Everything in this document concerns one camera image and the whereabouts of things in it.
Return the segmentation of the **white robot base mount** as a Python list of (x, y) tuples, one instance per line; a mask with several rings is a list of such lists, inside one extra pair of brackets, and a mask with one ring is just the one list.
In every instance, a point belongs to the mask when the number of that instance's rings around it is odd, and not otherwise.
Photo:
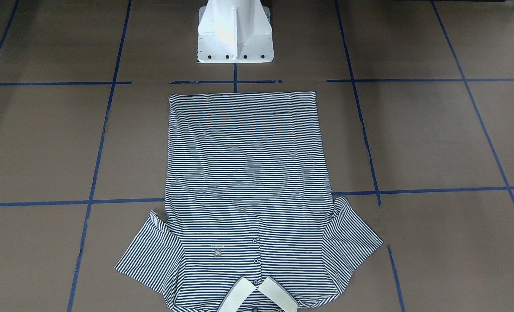
[(197, 31), (200, 63), (274, 60), (270, 10), (260, 0), (209, 0), (199, 9)]

